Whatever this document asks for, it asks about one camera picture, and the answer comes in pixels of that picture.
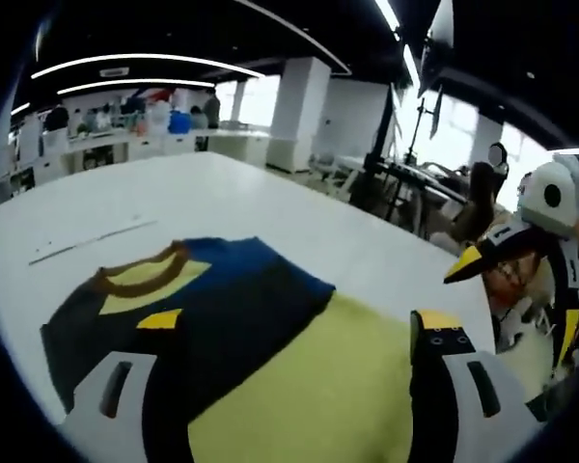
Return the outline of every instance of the ceiling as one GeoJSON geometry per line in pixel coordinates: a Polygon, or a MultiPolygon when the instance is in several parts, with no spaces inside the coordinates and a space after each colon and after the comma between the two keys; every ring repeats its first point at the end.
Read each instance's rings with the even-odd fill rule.
{"type": "MultiPolygon", "coordinates": [[[[290,57],[317,56],[337,76],[350,72],[348,78],[358,80],[408,81],[400,44],[374,0],[253,1],[157,0],[153,8],[138,8],[105,0],[102,11],[68,2],[56,12],[37,63],[31,52],[15,106],[48,104],[58,90],[102,80],[102,68],[128,66],[127,78],[248,77],[205,65],[128,60],[30,79],[66,61],[114,53],[207,58],[262,73],[282,72],[290,57]]],[[[421,56],[439,1],[390,4],[403,39],[414,56],[421,56]]],[[[439,79],[445,91],[514,123],[548,148],[579,145],[579,0],[453,0],[453,10],[454,51],[439,79]]]]}

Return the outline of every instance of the black ceiling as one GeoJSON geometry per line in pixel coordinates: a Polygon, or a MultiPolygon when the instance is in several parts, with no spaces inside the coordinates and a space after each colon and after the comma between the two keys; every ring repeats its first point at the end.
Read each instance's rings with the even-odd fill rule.
{"type": "MultiPolygon", "coordinates": [[[[105,0],[99,7],[68,2],[54,17],[40,62],[25,69],[16,103],[42,105],[57,90],[100,80],[101,68],[129,66],[129,78],[210,82],[246,77],[202,65],[159,60],[102,62],[29,75],[65,61],[111,53],[167,53],[208,58],[263,72],[282,71],[286,58],[329,55],[246,0],[138,6],[105,0]]],[[[352,72],[374,82],[407,79],[400,47],[375,0],[254,0],[329,50],[352,72]]],[[[390,0],[415,56],[438,0],[390,0]]],[[[579,145],[579,0],[454,0],[455,49],[440,81],[447,92],[512,121],[545,146],[579,145]]]]}

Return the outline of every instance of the yellow fabric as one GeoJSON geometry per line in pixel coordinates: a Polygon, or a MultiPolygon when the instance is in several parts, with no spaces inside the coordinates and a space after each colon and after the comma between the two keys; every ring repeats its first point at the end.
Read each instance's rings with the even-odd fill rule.
{"type": "Polygon", "coordinates": [[[562,342],[562,350],[560,351],[560,357],[558,358],[558,365],[562,363],[566,351],[572,343],[572,339],[575,336],[575,330],[579,324],[579,310],[568,310],[566,311],[566,330],[564,333],[564,340],[562,342]]]}
{"type": "Polygon", "coordinates": [[[462,268],[465,268],[470,263],[475,262],[476,260],[481,258],[482,258],[481,253],[479,253],[479,250],[476,248],[476,246],[470,246],[463,252],[459,260],[455,262],[455,265],[453,265],[453,267],[448,271],[445,278],[452,277],[456,272],[458,272],[462,268]]]}
{"type": "Polygon", "coordinates": [[[336,293],[290,345],[190,424],[193,456],[198,463],[405,462],[410,375],[409,325],[336,293]]]}
{"type": "MultiPolygon", "coordinates": [[[[146,262],[136,265],[125,270],[120,275],[111,277],[110,281],[115,285],[136,285],[143,283],[146,280],[160,275],[171,263],[173,258],[174,256],[170,256],[161,262],[146,262]]],[[[174,294],[181,287],[202,275],[209,267],[209,263],[189,260],[172,282],[156,291],[139,297],[118,297],[112,294],[108,295],[99,314],[107,315],[110,313],[128,312],[152,304],[153,302],[174,294]]]]}
{"type": "Polygon", "coordinates": [[[456,328],[461,326],[461,321],[454,315],[438,311],[418,311],[423,320],[426,330],[435,328],[456,328]]]}
{"type": "Polygon", "coordinates": [[[146,330],[173,330],[182,309],[162,313],[153,313],[137,324],[137,328],[146,330]]]}

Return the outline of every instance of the brown collar trim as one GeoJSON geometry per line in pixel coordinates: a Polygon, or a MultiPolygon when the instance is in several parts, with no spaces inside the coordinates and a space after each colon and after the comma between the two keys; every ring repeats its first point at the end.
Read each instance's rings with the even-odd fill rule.
{"type": "Polygon", "coordinates": [[[92,278],[92,285],[93,288],[99,292],[112,294],[118,297],[144,296],[168,285],[179,275],[187,261],[188,250],[186,247],[180,241],[173,241],[170,246],[151,258],[136,260],[132,263],[116,267],[100,267],[92,278]],[[174,258],[163,273],[146,282],[138,283],[136,285],[116,285],[109,280],[109,277],[120,275],[129,268],[133,268],[143,263],[162,262],[172,255],[174,255],[174,258]]]}

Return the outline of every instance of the floor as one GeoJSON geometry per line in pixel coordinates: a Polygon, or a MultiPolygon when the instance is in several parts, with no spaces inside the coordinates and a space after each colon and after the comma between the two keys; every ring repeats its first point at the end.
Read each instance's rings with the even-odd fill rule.
{"type": "MultiPolygon", "coordinates": [[[[277,169],[266,169],[271,174],[287,178],[325,194],[322,182],[309,179],[308,173],[289,174],[277,169]]],[[[542,392],[551,373],[551,340],[542,335],[533,324],[524,325],[523,338],[517,345],[498,357],[512,371],[525,390],[525,399],[531,400],[542,392]]]]}

